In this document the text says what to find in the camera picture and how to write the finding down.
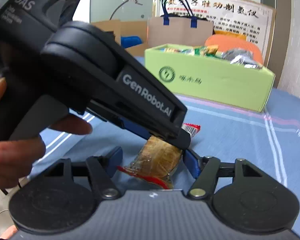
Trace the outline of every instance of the orange object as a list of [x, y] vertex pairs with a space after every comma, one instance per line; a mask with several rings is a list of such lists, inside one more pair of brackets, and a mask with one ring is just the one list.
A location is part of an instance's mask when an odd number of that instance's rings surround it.
[[247, 36], [243, 35], [243, 34], [237, 34], [237, 33], [231, 33], [231, 32], [226, 32], [226, 31], [219, 31], [219, 30], [215, 30], [214, 32], [216, 34], [222, 34], [222, 35], [226, 35], [226, 36], [239, 38], [239, 39], [244, 40], [244, 41], [247, 40]]
[[16, 226], [11, 226], [2, 234], [0, 239], [9, 239], [9, 238], [13, 237], [13, 235], [17, 232], [18, 232], [18, 229], [16, 228]]
[[221, 35], [221, 34], [215, 34], [210, 36], [205, 44], [205, 46], [211, 46], [211, 45], [218, 45], [219, 50], [221, 52], [226, 52], [231, 49], [245, 49], [248, 51], [251, 51], [253, 53], [253, 59], [256, 62], [259, 62], [263, 65], [263, 58], [260, 49], [257, 45], [244, 41], [239, 38], [227, 36], [227, 35]]

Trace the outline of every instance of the blue tablecloth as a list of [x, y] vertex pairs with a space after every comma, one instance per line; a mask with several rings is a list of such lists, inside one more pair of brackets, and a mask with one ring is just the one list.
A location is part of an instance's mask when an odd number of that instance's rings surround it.
[[[292, 190], [300, 201], [300, 99], [273, 89], [264, 113], [257, 114], [204, 100], [179, 98], [188, 108], [185, 121], [201, 125], [200, 133], [191, 143], [197, 154], [212, 155], [223, 162], [247, 159]], [[85, 119], [94, 127], [91, 135], [42, 132], [47, 153], [34, 165], [32, 177], [59, 158], [82, 161], [91, 155], [104, 155], [115, 146], [122, 147], [123, 165], [126, 165], [145, 144], [144, 139], [89, 114]], [[183, 163], [172, 179], [175, 188], [185, 191], [194, 182]], [[155, 188], [120, 172], [113, 180], [123, 191]], [[221, 179], [217, 188], [230, 182], [230, 179]], [[300, 235], [300, 215], [294, 230]]]

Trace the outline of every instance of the snack packaging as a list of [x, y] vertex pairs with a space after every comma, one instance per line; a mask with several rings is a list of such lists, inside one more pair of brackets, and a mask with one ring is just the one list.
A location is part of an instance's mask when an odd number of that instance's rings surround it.
[[[183, 124], [191, 138], [200, 131], [199, 125]], [[159, 185], [163, 189], [173, 189], [171, 176], [176, 171], [182, 157], [182, 150], [151, 136], [135, 160], [125, 167], [118, 167], [130, 176]]]
[[183, 49], [183, 50], [175, 49], [175, 48], [162, 48], [160, 50], [168, 53], [182, 53], [191, 56], [200, 55], [200, 56], [214, 57], [218, 52], [218, 49], [219, 49], [218, 45], [211, 45], [211, 46], [193, 47], [190, 49]]
[[229, 60], [230, 64], [238, 63], [245, 68], [262, 69], [262, 66], [253, 59], [253, 54], [244, 49], [232, 49], [222, 53], [224, 60]]

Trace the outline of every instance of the blue bag handle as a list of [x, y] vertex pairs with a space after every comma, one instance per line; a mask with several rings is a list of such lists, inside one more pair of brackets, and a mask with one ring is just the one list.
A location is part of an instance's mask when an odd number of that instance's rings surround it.
[[[162, 5], [163, 13], [164, 13], [164, 15], [163, 15], [163, 25], [169, 25], [169, 23], [170, 23], [169, 15], [168, 15], [167, 8], [166, 8], [167, 1], [168, 0], [165, 0], [165, 1], [161, 0], [161, 5]], [[194, 16], [193, 11], [191, 10], [190, 5], [188, 3], [188, 0], [185, 0], [188, 7], [185, 5], [185, 3], [182, 0], [179, 0], [179, 1], [186, 8], [188, 14], [191, 16], [191, 28], [197, 28], [198, 18], [196, 16]]]

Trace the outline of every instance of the green box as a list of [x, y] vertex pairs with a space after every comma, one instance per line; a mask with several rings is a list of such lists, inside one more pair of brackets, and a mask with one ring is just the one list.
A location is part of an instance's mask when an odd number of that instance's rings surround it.
[[244, 68], [215, 57], [167, 53], [162, 48], [189, 49], [166, 44], [145, 51], [146, 68], [171, 92], [261, 112], [275, 75], [267, 68]]

